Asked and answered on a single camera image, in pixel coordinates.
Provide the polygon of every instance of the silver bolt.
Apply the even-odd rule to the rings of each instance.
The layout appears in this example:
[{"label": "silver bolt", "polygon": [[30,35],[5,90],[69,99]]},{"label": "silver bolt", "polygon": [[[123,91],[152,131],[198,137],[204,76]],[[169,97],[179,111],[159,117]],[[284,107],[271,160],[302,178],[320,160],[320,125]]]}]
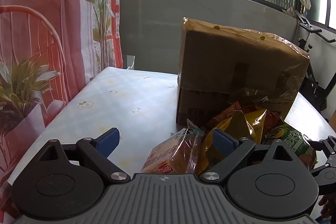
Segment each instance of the silver bolt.
[{"label": "silver bolt", "polygon": [[115,172],[111,175],[111,179],[113,180],[124,180],[127,178],[127,174],[124,172]]},{"label": "silver bolt", "polygon": [[219,174],[216,172],[207,172],[203,174],[203,178],[206,180],[216,180],[219,179]]}]

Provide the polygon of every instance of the pink curtain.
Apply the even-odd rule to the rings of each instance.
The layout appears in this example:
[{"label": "pink curtain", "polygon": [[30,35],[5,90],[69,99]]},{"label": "pink curtain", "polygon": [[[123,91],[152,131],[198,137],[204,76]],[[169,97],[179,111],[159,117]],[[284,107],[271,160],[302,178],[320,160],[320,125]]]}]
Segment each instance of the pink curtain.
[{"label": "pink curtain", "polygon": [[29,146],[107,66],[122,68],[119,0],[0,0],[0,222]]}]

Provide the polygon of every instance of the table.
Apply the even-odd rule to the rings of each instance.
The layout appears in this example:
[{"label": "table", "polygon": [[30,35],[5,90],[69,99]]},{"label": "table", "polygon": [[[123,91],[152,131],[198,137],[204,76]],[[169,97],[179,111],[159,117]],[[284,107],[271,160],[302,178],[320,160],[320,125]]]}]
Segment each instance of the table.
[{"label": "table", "polygon": [[[120,131],[120,144],[108,159],[132,177],[141,171],[154,146],[183,128],[175,123],[176,106],[177,75],[108,67],[46,127],[8,182],[14,182],[49,139],[76,143],[112,127]],[[312,140],[336,135],[300,93],[285,121]],[[325,163],[323,152],[318,152],[318,160],[319,165]]]}]

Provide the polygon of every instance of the gray wall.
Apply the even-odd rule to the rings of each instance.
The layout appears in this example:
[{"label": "gray wall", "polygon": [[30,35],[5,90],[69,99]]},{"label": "gray wall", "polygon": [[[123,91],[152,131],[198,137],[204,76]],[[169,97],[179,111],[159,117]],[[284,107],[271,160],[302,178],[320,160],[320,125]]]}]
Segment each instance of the gray wall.
[{"label": "gray wall", "polygon": [[[135,69],[177,73],[183,17],[271,32],[292,40],[296,20],[250,0],[120,0],[120,37],[124,55],[135,55]],[[336,35],[324,31],[326,37]],[[301,30],[297,38],[304,37]],[[311,62],[315,76],[326,85],[336,71],[336,43],[312,34]],[[336,109],[336,89],[328,99],[324,117]]]}]

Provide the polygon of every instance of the yellow snack bag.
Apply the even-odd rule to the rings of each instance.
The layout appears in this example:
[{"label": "yellow snack bag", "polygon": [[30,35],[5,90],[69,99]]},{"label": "yellow snack bag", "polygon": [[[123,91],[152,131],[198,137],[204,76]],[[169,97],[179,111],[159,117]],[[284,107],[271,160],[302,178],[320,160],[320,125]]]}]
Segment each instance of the yellow snack bag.
[{"label": "yellow snack bag", "polygon": [[[254,129],[247,122],[244,113],[241,110],[236,110],[232,117],[221,121],[215,128],[225,131],[236,139],[247,137],[256,141]],[[212,135],[215,128],[208,133],[202,144],[201,156],[196,167],[196,174],[206,172],[209,168],[224,159],[223,155],[212,145]]]},{"label": "yellow snack bag", "polygon": [[263,136],[263,129],[266,119],[266,109],[250,112],[245,114],[245,118],[251,127],[254,129],[255,133],[255,143],[260,144],[261,138]]}]

